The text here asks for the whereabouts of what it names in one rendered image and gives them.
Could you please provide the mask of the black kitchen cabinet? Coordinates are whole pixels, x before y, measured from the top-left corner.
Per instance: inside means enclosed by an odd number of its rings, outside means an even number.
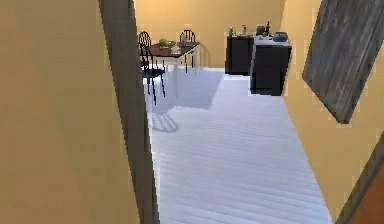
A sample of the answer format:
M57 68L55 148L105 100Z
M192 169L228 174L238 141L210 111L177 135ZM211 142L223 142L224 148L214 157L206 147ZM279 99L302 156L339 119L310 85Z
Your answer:
M225 73L229 75L248 75L254 37L236 36L227 38Z
M249 69L252 94L281 96L292 46L288 41L275 42L254 38Z

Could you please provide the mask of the black metal chair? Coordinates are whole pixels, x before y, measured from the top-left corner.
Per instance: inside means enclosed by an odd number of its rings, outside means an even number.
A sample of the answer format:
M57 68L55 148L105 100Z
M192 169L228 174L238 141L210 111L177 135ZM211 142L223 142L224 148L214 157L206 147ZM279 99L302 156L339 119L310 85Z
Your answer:
M140 60L143 70L142 77L147 80L147 92L149 95L153 95L154 103L157 103L155 78L160 78L160 84L162 87L162 93L165 93L163 74L164 69L160 69L157 62L154 60L154 56L150 49L151 39L150 35L146 31L141 31L138 36L139 48L140 48Z
M195 34L192 30L190 29L185 29L181 32L179 36L180 42L186 46L187 42L196 42L195 41ZM194 68L194 56L192 55L192 62L191 62L191 67ZM184 56L184 62L185 62L185 71L187 72L188 70L188 65L187 65L187 56Z

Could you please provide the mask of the dark brown dining table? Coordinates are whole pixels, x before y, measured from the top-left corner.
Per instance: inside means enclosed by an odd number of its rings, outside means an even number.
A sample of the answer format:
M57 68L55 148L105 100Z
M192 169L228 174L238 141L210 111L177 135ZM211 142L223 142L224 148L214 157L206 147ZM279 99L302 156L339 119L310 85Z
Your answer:
M178 43L180 47L179 54L172 54L171 47ZM150 49L153 56L159 62L164 62L166 70L169 70L169 66L173 66L172 74L172 87L174 88L174 95L179 95L179 77L182 74L183 70L179 67L180 62L184 60L184 56L188 56L191 51L194 51L194 72L197 72L200 68L200 43L199 42L189 42L184 46L181 42L170 42L167 47L162 47L159 43L151 45Z

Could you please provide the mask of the grey wooden framed picture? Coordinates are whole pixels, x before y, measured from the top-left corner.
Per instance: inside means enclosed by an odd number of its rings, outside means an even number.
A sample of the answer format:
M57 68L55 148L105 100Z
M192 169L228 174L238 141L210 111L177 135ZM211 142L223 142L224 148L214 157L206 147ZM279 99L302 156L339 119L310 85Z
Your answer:
M350 122L383 41L384 0L321 0L302 78L337 122Z

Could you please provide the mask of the brown room door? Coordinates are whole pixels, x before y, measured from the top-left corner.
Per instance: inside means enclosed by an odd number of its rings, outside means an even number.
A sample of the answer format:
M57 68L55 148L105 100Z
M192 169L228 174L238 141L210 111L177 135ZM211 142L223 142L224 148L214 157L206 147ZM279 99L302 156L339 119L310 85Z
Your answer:
M380 170L383 163L384 131L381 133L377 144L364 165L364 168L335 221L335 224L352 224L353 216L360 207L361 201L364 199L374 181L375 175Z

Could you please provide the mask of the grey wooden door frame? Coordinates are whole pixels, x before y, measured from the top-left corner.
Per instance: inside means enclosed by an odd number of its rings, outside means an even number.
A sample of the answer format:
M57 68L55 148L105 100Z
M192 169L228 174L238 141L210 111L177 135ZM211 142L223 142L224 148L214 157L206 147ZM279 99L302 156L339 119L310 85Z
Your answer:
M134 0L98 0L140 224L160 224Z

